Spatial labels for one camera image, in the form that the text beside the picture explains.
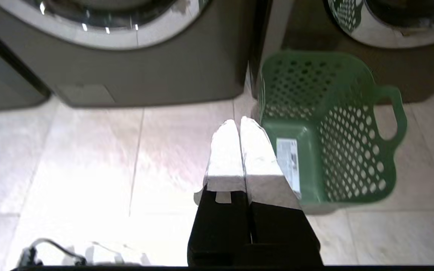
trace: front-load washer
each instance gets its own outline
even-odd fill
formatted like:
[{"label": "front-load washer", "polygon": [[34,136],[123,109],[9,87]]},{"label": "front-load washer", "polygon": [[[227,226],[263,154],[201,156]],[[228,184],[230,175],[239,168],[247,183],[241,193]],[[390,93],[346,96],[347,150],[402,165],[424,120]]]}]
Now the front-load washer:
[{"label": "front-load washer", "polygon": [[75,107],[243,91],[253,0],[0,0],[0,40]]}]

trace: basket label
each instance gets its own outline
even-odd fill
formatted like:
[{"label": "basket label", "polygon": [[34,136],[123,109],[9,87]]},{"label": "basket label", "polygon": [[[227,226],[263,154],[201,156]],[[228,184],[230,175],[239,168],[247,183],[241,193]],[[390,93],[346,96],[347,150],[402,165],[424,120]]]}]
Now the basket label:
[{"label": "basket label", "polygon": [[298,141],[280,139],[276,142],[277,163],[294,192],[301,192],[299,181]]}]

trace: floor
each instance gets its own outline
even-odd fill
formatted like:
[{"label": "floor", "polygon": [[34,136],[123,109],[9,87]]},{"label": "floor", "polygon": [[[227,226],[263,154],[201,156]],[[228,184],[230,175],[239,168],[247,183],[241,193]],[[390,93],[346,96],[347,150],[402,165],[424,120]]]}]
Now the floor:
[{"label": "floor", "polygon": [[[250,116],[250,93],[197,105],[74,110],[57,98],[0,113],[0,271],[53,238],[95,260],[186,265],[213,132]],[[434,96],[405,106],[398,181],[382,202],[308,216],[326,264],[434,264]],[[375,108],[393,135],[390,107]],[[68,263],[41,246],[45,264]]]}]

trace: green laundry basket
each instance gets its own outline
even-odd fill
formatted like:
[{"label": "green laundry basket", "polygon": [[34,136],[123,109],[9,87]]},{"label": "green laundry basket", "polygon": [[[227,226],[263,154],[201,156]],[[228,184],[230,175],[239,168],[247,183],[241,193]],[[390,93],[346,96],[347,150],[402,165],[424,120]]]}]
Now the green laundry basket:
[{"label": "green laundry basket", "polygon": [[[407,126],[398,88],[375,85],[366,64],[345,53],[277,53],[261,80],[260,123],[274,151],[283,146],[277,140],[296,142],[303,206],[362,204],[391,193],[393,156]],[[390,140],[380,137],[373,111],[385,98],[397,123]]]}]

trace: basket handle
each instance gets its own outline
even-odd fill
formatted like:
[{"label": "basket handle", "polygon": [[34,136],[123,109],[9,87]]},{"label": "basket handle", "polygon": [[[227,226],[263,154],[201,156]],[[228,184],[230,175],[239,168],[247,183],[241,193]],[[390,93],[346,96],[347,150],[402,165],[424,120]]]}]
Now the basket handle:
[{"label": "basket handle", "polygon": [[390,148],[396,150],[399,144],[403,141],[408,128],[408,120],[406,119],[405,110],[403,109],[403,101],[401,100],[401,93],[395,86],[376,86],[375,87],[376,100],[375,102],[383,99],[391,99],[393,105],[394,117],[396,118],[396,134],[392,139],[384,140]]}]

